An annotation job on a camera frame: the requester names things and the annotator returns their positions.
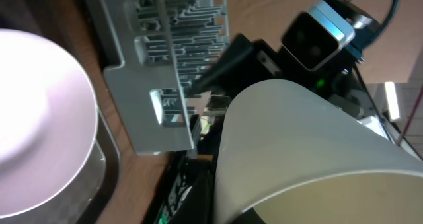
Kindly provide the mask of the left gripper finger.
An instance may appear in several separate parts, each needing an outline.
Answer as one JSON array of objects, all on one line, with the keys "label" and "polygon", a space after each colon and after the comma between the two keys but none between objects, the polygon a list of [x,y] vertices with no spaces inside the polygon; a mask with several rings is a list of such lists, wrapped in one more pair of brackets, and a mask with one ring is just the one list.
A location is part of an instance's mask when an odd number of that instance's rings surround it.
[{"label": "left gripper finger", "polygon": [[234,219],[231,224],[266,224],[262,218],[257,214],[254,208],[250,208],[247,211],[240,214]]}]

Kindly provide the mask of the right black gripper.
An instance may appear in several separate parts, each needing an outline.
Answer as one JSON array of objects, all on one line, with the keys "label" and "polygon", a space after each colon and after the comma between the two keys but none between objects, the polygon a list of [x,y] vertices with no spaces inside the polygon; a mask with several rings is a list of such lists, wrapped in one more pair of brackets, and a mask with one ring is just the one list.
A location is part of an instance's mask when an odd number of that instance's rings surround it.
[{"label": "right black gripper", "polygon": [[328,63],[316,71],[299,64],[285,48],[273,50],[264,40],[250,41],[237,34],[215,65],[192,84],[190,94],[199,94],[217,81],[226,95],[234,98],[243,89],[260,81],[285,79],[329,98],[347,93],[347,76],[343,68]]}]

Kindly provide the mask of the pale green cup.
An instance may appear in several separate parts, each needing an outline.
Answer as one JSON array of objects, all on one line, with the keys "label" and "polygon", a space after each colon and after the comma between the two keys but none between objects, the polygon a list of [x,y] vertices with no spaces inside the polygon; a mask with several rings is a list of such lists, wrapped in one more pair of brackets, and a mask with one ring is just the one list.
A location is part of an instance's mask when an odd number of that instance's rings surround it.
[{"label": "pale green cup", "polygon": [[213,220],[421,223],[422,162],[291,81],[249,86],[224,119]]}]

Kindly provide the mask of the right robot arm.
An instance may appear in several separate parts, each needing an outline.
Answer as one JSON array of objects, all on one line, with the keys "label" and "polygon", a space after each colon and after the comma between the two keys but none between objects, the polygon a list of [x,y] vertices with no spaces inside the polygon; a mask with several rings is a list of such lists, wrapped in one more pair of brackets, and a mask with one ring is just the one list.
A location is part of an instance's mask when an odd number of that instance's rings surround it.
[{"label": "right robot arm", "polygon": [[273,50],[264,40],[237,34],[217,63],[195,81],[189,95],[214,91],[235,98],[269,79],[297,83],[358,120],[381,115],[358,70],[363,51],[386,29],[399,0],[383,22],[350,0],[320,0],[301,11]]}]

